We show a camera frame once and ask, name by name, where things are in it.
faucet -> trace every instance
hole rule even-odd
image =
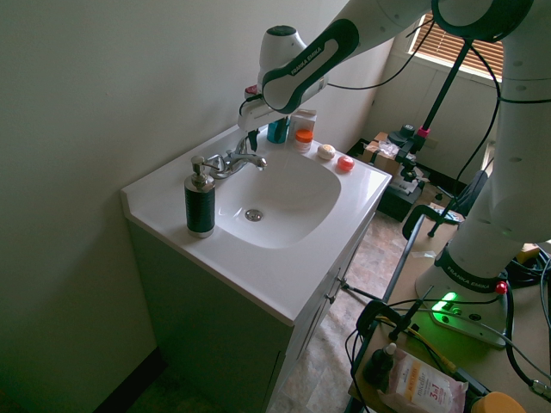
[[[239,170],[241,170],[246,164],[252,163],[259,170],[263,170],[268,165],[266,159],[259,157],[254,153],[247,152],[247,139],[248,136],[242,138],[235,150],[226,151],[226,156],[222,157],[221,155],[214,155],[210,157],[207,161],[214,161],[213,168],[210,170],[210,176],[214,179],[226,179],[228,176],[232,176]]]

window blind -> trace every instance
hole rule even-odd
[[[424,15],[424,22],[432,19],[432,14],[428,13]],[[411,51],[415,50],[421,39],[429,31],[430,24],[426,24],[419,29],[415,44],[412,46]],[[493,73],[497,78],[501,78],[503,70],[503,45],[501,42],[486,43],[484,41],[475,40],[473,43],[474,48],[484,57],[486,62],[492,67]],[[452,34],[443,31],[437,24],[434,25],[430,31],[429,36],[424,41],[423,45],[417,52],[424,56],[429,56],[435,59],[441,59],[446,62],[454,63],[459,51],[463,47],[463,39],[456,37]],[[465,57],[461,67],[468,67],[474,71],[488,74],[484,64],[476,57],[476,55],[469,51]]]

red button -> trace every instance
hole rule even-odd
[[[507,283],[505,281],[500,281],[496,285],[496,293],[503,295],[507,293]]]

white wall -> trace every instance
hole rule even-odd
[[[409,31],[394,41],[382,76],[384,80],[409,58],[405,53],[405,34]],[[396,131],[405,123],[415,127],[423,125],[448,73],[449,68],[445,66],[414,57],[400,75],[379,88],[362,136],[371,140],[378,132]],[[436,148],[426,145],[418,152],[418,161],[455,178],[486,133],[495,102],[492,81],[460,71],[430,126],[430,137],[438,141]],[[494,133],[495,127],[490,140],[495,139]],[[462,182],[473,179],[483,156],[484,148],[461,176]]]
[[[119,190],[235,124],[266,28],[308,42],[344,4],[0,4],[1,389],[89,412],[156,347]],[[389,49],[333,80],[376,82]],[[347,150],[373,96],[316,96],[316,138]]]

green light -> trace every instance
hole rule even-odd
[[[436,304],[432,306],[432,309],[434,311],[441,311],[442,308],[447,304],[447,301],[453,301],[457,297],[456,293],[447,293],[444,295],[443,301],[438,301]]]

